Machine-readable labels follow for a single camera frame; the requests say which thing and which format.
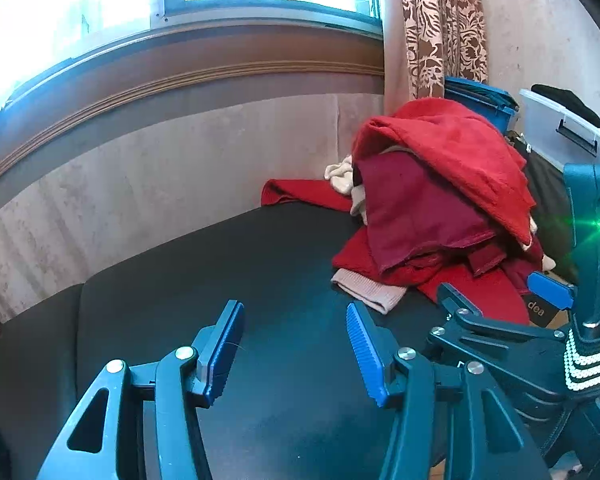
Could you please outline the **bright red fuzzy sweater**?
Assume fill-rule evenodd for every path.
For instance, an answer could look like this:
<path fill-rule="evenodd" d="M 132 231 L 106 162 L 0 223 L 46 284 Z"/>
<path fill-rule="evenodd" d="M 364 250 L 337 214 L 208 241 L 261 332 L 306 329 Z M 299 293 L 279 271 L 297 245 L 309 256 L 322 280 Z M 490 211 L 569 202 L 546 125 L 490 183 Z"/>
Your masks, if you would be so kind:
<path fill-rule="evenodd" d="M 412 152 L 522 246 L 531 244 L 535 201 L 526 161 L 482 115 L 442 98 L 407 102 L 391 116 L 364 122 L 352 142 L 352 159 L 360 162 L 392 146 Z"/>

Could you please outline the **dark red garment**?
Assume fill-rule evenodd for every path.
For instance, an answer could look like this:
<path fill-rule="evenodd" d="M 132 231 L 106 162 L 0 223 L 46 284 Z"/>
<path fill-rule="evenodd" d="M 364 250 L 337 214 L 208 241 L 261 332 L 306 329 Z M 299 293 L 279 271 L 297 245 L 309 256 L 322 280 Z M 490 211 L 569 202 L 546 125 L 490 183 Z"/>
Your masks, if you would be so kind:
<path fill-rule="evenodd" d="M 432 301 L 437 299 L 438 287 L 448 283 L 487 318 L 522 325 L 529 323 L 522 282 L 534 270 L 534 264 L 526 259 L 507 258 L 490 270 L 475 274 L 467 258 L 426 255 L 382 275 L 370 254 L 366 229 L 362 226 L 334 255 L 332 266 L 335 272 L 346 269 L 376 283 L 417 289 Z"/>

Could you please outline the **pink ribbed knit garment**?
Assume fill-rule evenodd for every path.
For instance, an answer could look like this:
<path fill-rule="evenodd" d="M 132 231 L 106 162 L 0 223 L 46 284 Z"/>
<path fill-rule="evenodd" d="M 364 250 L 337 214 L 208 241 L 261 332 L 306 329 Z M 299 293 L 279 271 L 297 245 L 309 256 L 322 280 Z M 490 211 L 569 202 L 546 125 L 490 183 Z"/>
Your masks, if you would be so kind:
<path fill-rule="evenodd" d="M 351 297 L 381 314 L 388 314 L 406 294 L 405 287 L 376 283 L 370 278 L 346 269 L 338 269 L 330 281 Z"/>

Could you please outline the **maroon garment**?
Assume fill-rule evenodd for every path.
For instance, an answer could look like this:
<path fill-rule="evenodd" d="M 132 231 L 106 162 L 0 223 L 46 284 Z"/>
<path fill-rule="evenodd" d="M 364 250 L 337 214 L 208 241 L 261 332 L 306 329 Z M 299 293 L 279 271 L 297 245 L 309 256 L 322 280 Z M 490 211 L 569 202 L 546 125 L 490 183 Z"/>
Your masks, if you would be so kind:
<path fill-rule="evenodd" d="M 370 253 L 380 272 L 434 257 L 463 257 L 480 275 L 506 258 L 502 230 L 414 155 L 384 153 L 356 169 L 365 191 Z"/>

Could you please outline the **white plastic storage box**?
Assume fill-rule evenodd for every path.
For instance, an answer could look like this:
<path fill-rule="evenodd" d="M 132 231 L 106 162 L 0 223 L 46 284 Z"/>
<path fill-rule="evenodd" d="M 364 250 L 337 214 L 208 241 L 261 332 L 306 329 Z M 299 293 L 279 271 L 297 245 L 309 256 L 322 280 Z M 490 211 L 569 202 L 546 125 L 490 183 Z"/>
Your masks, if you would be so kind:
<path fill-rule="evenodd" d="M 600 128 L 539 93 L 519 91 L 524 140 L 560 171 L 565 164 L 600 164 Z"/>

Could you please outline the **black garment in box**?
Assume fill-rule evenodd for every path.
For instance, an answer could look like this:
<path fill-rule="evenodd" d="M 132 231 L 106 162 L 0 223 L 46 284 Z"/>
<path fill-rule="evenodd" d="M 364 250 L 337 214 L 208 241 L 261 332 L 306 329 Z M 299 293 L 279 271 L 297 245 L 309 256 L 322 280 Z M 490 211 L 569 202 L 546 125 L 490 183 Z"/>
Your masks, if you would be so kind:
<path fill-rule="evenodd" d="M 571 90 L 555 88 L 546 84 L 532 84 L 531 91 L 562 105 L 593 126 L 600 128 L 600 116 L 592 108 L 586 106 Z"/>

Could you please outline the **blue plastic bin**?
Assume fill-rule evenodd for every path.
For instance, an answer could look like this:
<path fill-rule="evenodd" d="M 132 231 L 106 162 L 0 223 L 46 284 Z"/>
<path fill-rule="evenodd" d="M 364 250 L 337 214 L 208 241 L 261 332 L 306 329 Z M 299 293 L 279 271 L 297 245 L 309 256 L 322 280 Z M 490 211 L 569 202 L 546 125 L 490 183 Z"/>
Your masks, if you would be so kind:
<path fill-rule="evenodd" d="M 509 130 L 519 110 L 518 103 L 507 91 L 464 78 L 446 77 L 444 97 L 482 115 L 501 134 Z"/>

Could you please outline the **cream white garment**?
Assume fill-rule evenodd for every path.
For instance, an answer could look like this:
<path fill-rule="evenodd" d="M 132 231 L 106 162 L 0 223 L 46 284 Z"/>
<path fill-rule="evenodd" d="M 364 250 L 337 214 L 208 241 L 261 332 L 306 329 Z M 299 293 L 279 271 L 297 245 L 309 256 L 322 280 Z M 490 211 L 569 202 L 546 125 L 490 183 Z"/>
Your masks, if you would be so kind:
<path fill-rule="evenodd" d="M 367 224 L 366 193 L 362 177 L 356 172 L 351 155 L 347 155 L 341 162 L 328 165 L 324 171 L 324 179 L 332 188 L 352 200 L 350 215 L 360 217 Z"/>

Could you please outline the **brown floral curtain right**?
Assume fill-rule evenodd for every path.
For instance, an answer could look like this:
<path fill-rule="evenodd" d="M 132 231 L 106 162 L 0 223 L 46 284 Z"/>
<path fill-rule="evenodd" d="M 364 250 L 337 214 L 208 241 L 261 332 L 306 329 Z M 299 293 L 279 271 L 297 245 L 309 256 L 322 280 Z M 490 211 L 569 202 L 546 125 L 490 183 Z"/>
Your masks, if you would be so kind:
<path fill-rule="evenodd" d="M 445 79 L 489 78 L 482 0 L 379 0 L 384 35 L 384 107 L 444 96 Z"/>

